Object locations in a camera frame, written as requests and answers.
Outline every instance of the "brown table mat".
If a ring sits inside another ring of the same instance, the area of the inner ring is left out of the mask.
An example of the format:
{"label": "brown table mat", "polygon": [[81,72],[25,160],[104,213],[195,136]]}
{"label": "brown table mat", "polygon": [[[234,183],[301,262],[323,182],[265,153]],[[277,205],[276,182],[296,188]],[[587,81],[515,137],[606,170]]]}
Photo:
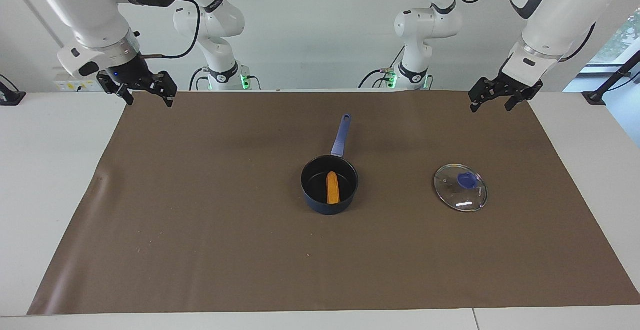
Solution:
{"label": "brown table mat", "polygon": [[[29,314],[541,307],[640,296],[527,104],[465,92],[135,94]],[[300,172],[352,115],[351,207]],[[439,200],[482,174],[487,206]]]}

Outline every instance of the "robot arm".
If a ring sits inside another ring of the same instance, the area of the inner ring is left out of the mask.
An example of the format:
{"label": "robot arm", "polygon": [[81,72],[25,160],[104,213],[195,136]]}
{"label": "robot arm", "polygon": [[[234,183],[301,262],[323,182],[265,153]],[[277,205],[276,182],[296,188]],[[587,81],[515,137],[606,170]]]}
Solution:
{"label": "robot arm", "polygon": [[208,71],[211,89],[249,88],[246,80],[249,69],[236,60],[231,45],[223,39],[242,34],[245,28],[242,12],[228,0],[196,1],[201,5],[199,14],[178,9],[173,16],[173,24],[183,36],[192,36],[197,17],[201,19],[197,45],[207,61],[205,70]]}
{"label": "robot arm", "polygon": [[404,56],[394,66],[397,87],[422,88],[434,54],[427,39],[455,36],[462,28],[456,0],[429,1],[430,8],[409,9],[396,17],[395,33],[405,42]]}
{"label": "robot arm", "polygon": [[542,75],[560,62],[613,0],[510,1],[527,25],[498,76],[481,78],[469,91],[473,112],[498,96],[510,96],[505,104],[508,111],[533,99],[543,86]]}
{"label": "robot arm", "polygon": [[151,73],[118,3],[167,7],[174,0],[47,1],[73,31],[73,41],[57,55],[71,75],[79,79],[96,75],[107,93],[116,93],[129,105],[133,103],[130,89],[146,90],[172,105],[176,83],[166,71]]}

